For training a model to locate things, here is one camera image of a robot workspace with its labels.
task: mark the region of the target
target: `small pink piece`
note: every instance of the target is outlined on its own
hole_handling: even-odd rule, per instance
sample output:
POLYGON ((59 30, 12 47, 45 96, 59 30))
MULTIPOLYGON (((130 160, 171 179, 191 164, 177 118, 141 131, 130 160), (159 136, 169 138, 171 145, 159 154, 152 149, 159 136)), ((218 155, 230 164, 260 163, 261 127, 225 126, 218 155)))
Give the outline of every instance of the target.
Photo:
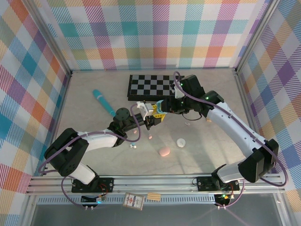
POLYGON ((169 147, 163 147, 159 151, 160 155, 162 157, 167 156, 170 153, 170 148, 169 147))

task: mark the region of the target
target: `pink sponge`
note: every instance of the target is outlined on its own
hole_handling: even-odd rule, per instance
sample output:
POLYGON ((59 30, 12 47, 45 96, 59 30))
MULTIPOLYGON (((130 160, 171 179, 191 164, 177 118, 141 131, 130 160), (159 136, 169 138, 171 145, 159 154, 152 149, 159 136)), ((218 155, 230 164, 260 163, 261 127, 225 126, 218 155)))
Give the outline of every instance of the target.
POLYGON ((169 147, 163 147, 159 151, 160 155, 162 157, 167 156, 170 153, 170 148, 169 147))

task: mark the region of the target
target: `black and white checkered board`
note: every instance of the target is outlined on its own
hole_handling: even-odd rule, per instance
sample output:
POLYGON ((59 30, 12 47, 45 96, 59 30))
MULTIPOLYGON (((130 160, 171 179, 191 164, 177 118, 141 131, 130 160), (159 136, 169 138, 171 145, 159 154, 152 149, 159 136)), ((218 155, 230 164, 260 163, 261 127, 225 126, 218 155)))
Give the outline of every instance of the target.
POLYGON ((170 85, 174 77, 169 75, 130 75, 127 97, 130 101, 159 101, 174 95, 170 85))

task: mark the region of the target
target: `white floor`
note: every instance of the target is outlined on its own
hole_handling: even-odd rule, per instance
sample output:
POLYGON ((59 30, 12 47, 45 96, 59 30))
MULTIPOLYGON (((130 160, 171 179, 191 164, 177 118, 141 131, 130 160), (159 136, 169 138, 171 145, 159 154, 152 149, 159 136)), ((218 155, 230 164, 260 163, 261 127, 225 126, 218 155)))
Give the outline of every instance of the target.
MULTIPOLYGON (((96 131, 108 127, 111 116, 103 109, 92 95, 99 89, 111 106, 117 110, 129 108, 134 102, 127 100, 130 74, 172 75, 173 70, 156 71, 95 71, 74 73, 58 135, 66 128, 76 131, 96 131)), ((230 108, 246 122, 246 115, 239 97, 231 69, 180 70, 181 75, 195 74, 205 91, 217 91, 230 108)), ((187 118, 198 117, 189 113, 187 118)), ((142 129, 142 138, 136 143, 137 149, 129 147, 128 142, 115 148, 102 148, 90 151, 82 159, 99 175, 125 174, 181 174, 209 173, 225 163, 243 159, 236 144, 213 122, 205 118, 188 122, 180 115, 168 114, 164 121, 152 127, 148 132, 142 129), (178 138, 186 140, 184 148, 175 144, 178 138), (168 146, 171 153, 166 157, 158 154, 160 148, 168 146)), ((138 135, 128 132, 129 138, 138 135)))

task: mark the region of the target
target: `blue handle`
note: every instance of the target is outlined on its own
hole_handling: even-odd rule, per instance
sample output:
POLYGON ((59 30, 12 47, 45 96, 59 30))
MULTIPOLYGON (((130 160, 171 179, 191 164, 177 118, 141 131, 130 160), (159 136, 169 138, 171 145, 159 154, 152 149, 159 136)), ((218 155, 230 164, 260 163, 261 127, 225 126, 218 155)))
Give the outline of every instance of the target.
POLYGON ((116 115, 114 109, 110 106, 108 101, 103 97, 102 93, 99 90, 94 89, 93 90, 93 95, 100 102, 100 104, 105 108, 105 110, 107 110, 107 112, 110 115, 112 115, 113 117, 116 115))

